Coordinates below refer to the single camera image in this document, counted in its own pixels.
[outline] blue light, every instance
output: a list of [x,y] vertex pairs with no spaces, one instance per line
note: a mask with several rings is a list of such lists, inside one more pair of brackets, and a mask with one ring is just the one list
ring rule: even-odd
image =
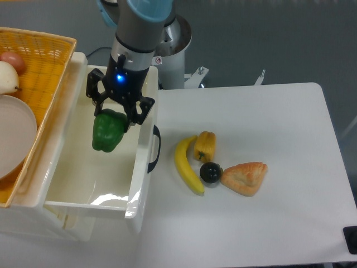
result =
[[117,81],[118,82],[124,82],[124,80],[125,80],[124,75],[120,75],[120,74],[117,75]]

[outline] gray floor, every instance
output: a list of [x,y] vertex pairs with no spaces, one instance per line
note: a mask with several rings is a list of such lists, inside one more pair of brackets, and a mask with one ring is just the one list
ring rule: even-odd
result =
[[[209,68],[208,87],[252,85],[262,69],[264,84],[320,84],[357,192],[357,127],[340,139],[357,115],[356,0],[178,0],[177,13],[193,32],[186,72]],[[115,32],[95,0],[2,2],[0,25],[74,37],[85,54],[111,46]],[[102,50],[89,63],[108,57]]]

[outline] cable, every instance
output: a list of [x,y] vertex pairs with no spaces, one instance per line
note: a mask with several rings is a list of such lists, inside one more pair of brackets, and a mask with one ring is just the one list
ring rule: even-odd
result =
[[92,51],[91,53],[85,55],[87,58],[89,58],[90,56],[92,56],[94,53],[98,52],[99,50],[102,49],[112,49],[110,46],[101,46],[99,48],[97,48],[96,50]]

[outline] yellow pepper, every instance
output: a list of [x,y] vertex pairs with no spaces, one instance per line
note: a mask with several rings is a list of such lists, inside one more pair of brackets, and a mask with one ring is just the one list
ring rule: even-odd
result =
[[203,163],[212,162],[216,149],[216,135],[213,132],[202,132],[194,146],[194,157]]

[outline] green bell pepper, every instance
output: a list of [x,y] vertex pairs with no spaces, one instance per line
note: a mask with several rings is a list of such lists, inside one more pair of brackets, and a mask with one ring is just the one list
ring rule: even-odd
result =
[[127,116],[104,109],[94,119],[92,147],[97,151],[111,152],[124,136]]

